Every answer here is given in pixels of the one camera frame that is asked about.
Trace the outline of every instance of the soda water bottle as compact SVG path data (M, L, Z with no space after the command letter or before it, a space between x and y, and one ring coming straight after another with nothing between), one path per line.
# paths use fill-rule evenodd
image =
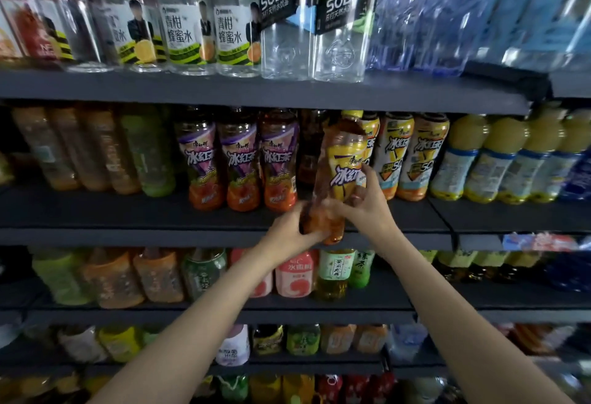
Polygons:
M361 82L375 0L317 0L312 77Z
M308 78L315 15L312 0L261 0L264 78Z

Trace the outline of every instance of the black label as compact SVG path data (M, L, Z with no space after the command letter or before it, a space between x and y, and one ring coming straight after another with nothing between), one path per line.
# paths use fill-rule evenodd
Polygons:
M364 18L373 0L319 0L316 6L316 35Z

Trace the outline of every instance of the water bottle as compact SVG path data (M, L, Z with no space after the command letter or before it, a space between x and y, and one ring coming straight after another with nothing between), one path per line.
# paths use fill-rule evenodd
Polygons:
M260 0L261 74L265 79L308 79L316 8L312 0Z

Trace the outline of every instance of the beverage bottle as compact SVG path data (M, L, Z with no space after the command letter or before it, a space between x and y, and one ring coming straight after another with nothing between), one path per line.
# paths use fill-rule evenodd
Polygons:
M218 73L255 77L261 64L259 0L213 0L218 42Z
M14 108L12 117L51 187L56 191L78 189L80 182L76 171L46 110L43 107Z
M491 203L497 197L507 168L528 137L529 128L522 120L505 117L492 123L491 132L468 174L464 195L473 202Z
M457 200L462 196L468 170L490 131L483 114L468 114L452 124L443 161L431 182L435 197Z
M216 17L211 0L158 0L168 46L168 69L185 75L216 71Z
M363 81L374 4L375 0L316 0L314 79Z
M74 107L52 108L48 113L84 187L95 192L110 189L111 181L102 153L87 131L80 113Z
M591 144L591 110L578 109L562 122L565 138L534 176L529 199L550 203L558 197L566 177Z
M176 181L158 110L153 105L125 105L121 125L144 193L150 197L171 194Z
M226 201L226 188L212 116L200 107L178 107L174 127L187 162L189 201L200 211L218 209Z
M344 297L356 250L321 250L316 298L334 301Z
M119 63L137 72L162 71L166 52L156 0L100 0Z
M306 80L314 37L313 0L261 0L261 74Z
M300 127L291 111L277 108L261 118L261 155L265 205L285 212L296 204L296 151Z
M261 203L256 160L256 116L233 108L218 124L227 163L227 205L234 211L252 211Z
M415 119L409 153L403 162L396 196L411 202L422 200L435 158L449 130L449 119L443 113L420 113Z
M503 176L499 200L509 205L520 205L527 200L537 171L565 138L560 123L565 114L564 109L545 107L539 117L528 121L529 138Z
M373 168L386 200L396 195L404 154L413 129L414 119L410 113L387 112L382 118Z
M343 238L344 218L329 218L320 204L327 197L344 202L355 188L367 147L365 131L358 122L361 116L361 110L345 110L341 119L324 131L305 229L308 232L330 231L330 236L324 240L327 245Z

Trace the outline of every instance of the store shelf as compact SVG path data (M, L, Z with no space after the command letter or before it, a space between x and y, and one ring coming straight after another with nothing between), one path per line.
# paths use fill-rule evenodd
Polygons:
M288 108L370 107L377 111L487 114L526 114L529 109L525 98L513 87L481 79L442 79L413 72L368 72L363 83L334 84L128 71L2 71L0 98L236 107L277 107L280 101L282 107Z

